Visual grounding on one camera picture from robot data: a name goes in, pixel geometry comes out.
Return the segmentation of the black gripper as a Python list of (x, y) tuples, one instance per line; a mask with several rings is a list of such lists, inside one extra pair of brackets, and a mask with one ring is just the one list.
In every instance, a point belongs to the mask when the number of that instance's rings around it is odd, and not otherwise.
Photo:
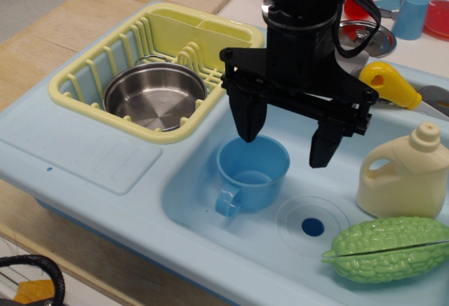
[(269, 105), (318, 122), (309, 154), (312, 168), (325, 168), (343, 137), (368, 130), (378, 94), (354, 76), (368, 60), (364, 50), (331, 49), (317, 56), (298, 48), (224, 48), (220, 59), (222, 86), (246, 142), (264, 126)]

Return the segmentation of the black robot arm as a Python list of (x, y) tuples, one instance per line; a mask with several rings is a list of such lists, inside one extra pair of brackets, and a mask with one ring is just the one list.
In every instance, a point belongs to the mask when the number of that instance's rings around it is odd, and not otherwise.
[[(222, 85), (243, 140), (254, 141), (269, 105), (317, 121), (309, 155), (313, 168), (326, 167), (343, 138), (366, 132), (378, 93), (337, 62), (363, 50), (340, 45), (345, 1), (264, 0), (266, 46), (220, 52), (225, 64)], [(353, 1), (376, 22), (381, 20), (371, 0)]]

